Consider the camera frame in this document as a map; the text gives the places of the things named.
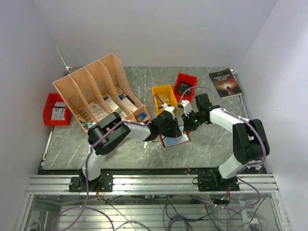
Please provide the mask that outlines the red card holder wallet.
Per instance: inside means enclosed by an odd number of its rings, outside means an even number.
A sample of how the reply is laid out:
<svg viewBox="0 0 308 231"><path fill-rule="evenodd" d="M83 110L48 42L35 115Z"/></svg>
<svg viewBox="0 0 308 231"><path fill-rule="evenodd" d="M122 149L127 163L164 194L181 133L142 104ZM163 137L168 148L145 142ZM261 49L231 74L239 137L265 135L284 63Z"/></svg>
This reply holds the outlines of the red card holder wallet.
<svg viewBox="0 0 308 231"><path fill-rule="evenodd" d="M182 133L182 135L179 136L179 137L168 138L168 137L159 135L164 148L183 144L183 143L191 141L189 133L186 133L186 132L183 131L183 125L179 125L179 128L180 128L180 131Z"/></svg>

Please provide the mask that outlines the black credit card stack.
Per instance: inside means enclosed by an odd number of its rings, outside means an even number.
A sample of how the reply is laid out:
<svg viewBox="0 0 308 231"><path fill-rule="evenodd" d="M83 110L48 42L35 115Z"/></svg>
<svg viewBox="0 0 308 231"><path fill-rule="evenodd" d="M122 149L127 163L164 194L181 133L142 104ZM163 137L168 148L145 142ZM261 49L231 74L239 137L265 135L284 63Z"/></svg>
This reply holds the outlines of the black credit card stack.
<svg viewBox="0 0 308 231"><path fill-rule="evenodd" d="M186 83L186 82L180 82L177 86L177 92L179 94L190 94L191 93L191 90L190 88L192 87L192 85L190 85L189 83Z"/></svg>

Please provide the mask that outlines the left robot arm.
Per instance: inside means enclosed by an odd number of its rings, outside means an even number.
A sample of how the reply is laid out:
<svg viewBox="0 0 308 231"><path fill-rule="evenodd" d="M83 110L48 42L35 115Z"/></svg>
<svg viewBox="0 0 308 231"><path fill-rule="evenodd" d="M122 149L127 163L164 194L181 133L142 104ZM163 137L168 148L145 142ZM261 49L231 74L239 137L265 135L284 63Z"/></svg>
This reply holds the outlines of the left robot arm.
<svg viewBox="0 0 308 231"><path fill-rule="evenodd" d="M164 111L147 122L131 122L111 113L88 130L89 154L79 175L82 187L93 191L98 186L105 156L125 139L153 141L158 136L177 138L182 136L177 119L172 112Z"/></svg>

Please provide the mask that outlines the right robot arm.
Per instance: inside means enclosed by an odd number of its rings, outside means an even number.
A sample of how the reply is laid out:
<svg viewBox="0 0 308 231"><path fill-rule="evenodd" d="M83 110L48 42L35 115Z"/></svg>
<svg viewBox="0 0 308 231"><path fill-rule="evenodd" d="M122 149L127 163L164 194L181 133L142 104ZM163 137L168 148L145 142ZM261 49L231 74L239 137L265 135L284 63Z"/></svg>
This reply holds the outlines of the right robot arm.
<svg viewBox="0 0 308 231"><path fill-rule="evenodd" d="M249 165L256 166L270 153L268 140L262 122L233 115L220 105L213 105L206 93L195 97L198 111L190 101L182 100L184 132L195 131L202 124L218 125L232 134L232 155L222 165L208 168L193 179L199 191L238 190L236 175Z"/></svg>

